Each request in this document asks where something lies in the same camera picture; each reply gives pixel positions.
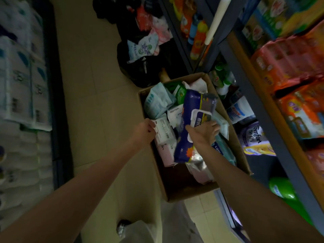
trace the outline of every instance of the floor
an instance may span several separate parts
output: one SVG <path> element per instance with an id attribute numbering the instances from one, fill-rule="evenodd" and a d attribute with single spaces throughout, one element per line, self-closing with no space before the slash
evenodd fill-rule
<path id="1" fill-rule="evenodd" d="M 119 70 L 115 25 L 99 20 L 92 0 L 51 0 L 75 174 L 123 142 L 143 119 L 139 90 Z M 81 231 L 84 243 L 119 242 L 121 218 L 155 223 L 162 242 L 161 194 L 149 148 L 124 167 Z M 228 230 L 213 192 L 185 201 L 205 243 L 239 242 Z"/>

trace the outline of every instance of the light gray pants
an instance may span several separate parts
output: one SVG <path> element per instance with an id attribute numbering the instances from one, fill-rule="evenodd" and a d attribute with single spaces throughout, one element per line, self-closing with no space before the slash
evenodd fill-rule
<path id="1" fill-rule="evenodd" d="M 163 243 L 204 243 L 183 201 L 173 204 L 161 202 L 161 219 Z M 155 243 L 154 227 L 143 221 L 128 225 L 121 243 L 135 242 Z"/>

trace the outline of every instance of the cardboard box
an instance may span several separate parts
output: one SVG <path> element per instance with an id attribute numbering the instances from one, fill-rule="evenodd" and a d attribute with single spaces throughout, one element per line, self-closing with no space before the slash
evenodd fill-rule
<path id="1" fill-rule="evenodd" d="M 210 81 L 208 75 L 205 73 L 191 74 L 185 77 L 173 79 L 172 81 L 185 81 L 190 84 L 199 78 L 202 78 L 207 83 L 209 93 L 217 95 L 212 82 Z M 138 97 L 142 106 L 144 118 L 147 118 L 147 115 L 144 112 L 143 105 L 151 88 L 152 87 L 142 89 L 138 92 Z M 227 144 L 236 157 L 237 167 L 245 173 L 251 174 L 249 164 L 247 162 L 245 154 L 243 153 L 243 149 L 237 138 L 233 125 L 231 124 L 226 110 L 220 100 L 217 103 L 216 111 L 230 123 L 229 141 L 227 141 Z M 162 196 L 166 201 L 175 202 L 184 200 L 219 188 L 216 182 L 211 182 L 205 185 L 198 183 L 189 173 L 185 164 L 177 164 L 173 167 L 164 167 L 154 142 L 151 143 L 151 148 L 155 158 L 154 167 L 156 169 L 157 179 L 160 185 Z"/>

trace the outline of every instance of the person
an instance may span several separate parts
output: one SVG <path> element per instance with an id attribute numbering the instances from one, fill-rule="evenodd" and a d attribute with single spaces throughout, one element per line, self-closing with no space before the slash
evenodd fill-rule
<path id="1" fill-rule="evenodd" d="M 73 242 L 118 173 L 137 152 L 152 142 L 154 123 L 145 119 L 118 149 L 46 197 L 0 233 L 0 242 Z M 211 147 L 216 122 L 185 127 L 199 154 L 244 225 L 251 242 L 324 242 L 323 236 L 279 197 L 230 164 Z M 163 203 L 163 242 L 202 242 L 183 202 Z M 153 242 L 144 222 L 124 224 L 126 242 Z"/>

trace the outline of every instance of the purple wet wipes package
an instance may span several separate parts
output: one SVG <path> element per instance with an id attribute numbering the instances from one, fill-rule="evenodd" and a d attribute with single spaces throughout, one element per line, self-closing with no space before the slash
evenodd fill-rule
<path id="1" fill-rule="evenodd" d="M 174 162 L 185 163 L 191 160 L 202 160 L 193 146 L 192 140 L 185 129 L 186 125 L 196 127 L 211 120 L 218 97 L 211 93 L 200 94 L 188 90 L 184 99 L 180 134 L 174 152 Z"/>

